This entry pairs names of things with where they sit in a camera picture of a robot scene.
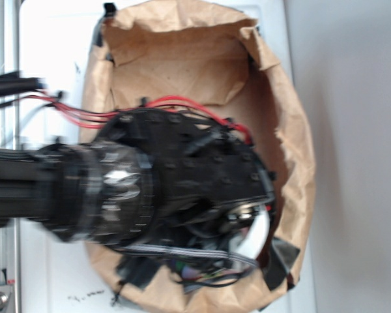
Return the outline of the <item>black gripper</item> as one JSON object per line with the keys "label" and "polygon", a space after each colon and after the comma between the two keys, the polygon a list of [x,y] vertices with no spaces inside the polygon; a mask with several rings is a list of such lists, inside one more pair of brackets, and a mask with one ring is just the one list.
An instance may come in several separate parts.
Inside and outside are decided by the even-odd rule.
{"label": "black gripper", "polygon": [[104,178],[108,245],[165,263],[186,287],[224,287],[258,266],[240,252],[242,231],[274,219],[272,176],[251,143],[224,121],[186,112],[134,109],[98,134],[106,152],[130,157]]}

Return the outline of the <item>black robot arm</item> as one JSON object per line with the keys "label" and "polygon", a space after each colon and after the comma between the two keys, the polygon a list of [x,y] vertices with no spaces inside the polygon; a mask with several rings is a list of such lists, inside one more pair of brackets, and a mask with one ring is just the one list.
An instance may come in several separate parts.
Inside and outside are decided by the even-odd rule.
{"label": "black robot arm", "polygon": [[41,223],[60,240],[122,254],[125,282],[161,264],[187,287],[249,275],[235,241],[273,219],[272,174],[230,120],[186,111],[118,113],[90,143],[0,149],[0,228]]}

